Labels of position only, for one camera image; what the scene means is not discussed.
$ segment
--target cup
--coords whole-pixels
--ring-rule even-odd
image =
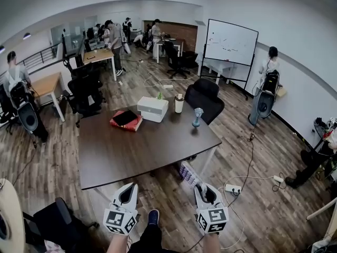
[[[176,95],[174,98],[175,102],[175,112],[176,113],[181,113],[183,111],[183,105],[184,105],[184,97],[182,94]]]

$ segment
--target extension cord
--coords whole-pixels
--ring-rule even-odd
[[[238,193],[240,194],[241,192],[241,187],[240,186],[234,186],[232,184],[226,184],[225,190],[230,193]]]
[[[276,182],[279,182],[279,183],[283,183],[284,180],[281,178],[281,177],[278,177],[276,175],[273,176],[273,179],[276,181]]]
[[[164,89],[173,88],[173,85],[171,85],[171,84],[164,84],[163,88]]]

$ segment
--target white box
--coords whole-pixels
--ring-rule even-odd
[[[143,119],[160,123],[167,110],[169,102],[164,99],[142,97],[137,103],[137,109],[141,112]]]

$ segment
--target power strip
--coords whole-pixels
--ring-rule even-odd
[[[241,192],[240,186],[234,186],[232,184],[226,184],[225,190],[230,193],[237,193],[239,194]]]

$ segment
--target dark brown table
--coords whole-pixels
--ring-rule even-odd
[[[208,150],[206,168],[222,141],[200,120],[195,129],[194,110],[184,102],[181,114],[174,112],[174,98],[161,123],[144,120],[137,132],[112,127],[107,111],[80,123],[79,169],[81,188],[90,189],[118,182],[176,163]],[[139,113],[137,106],[123,108]]]

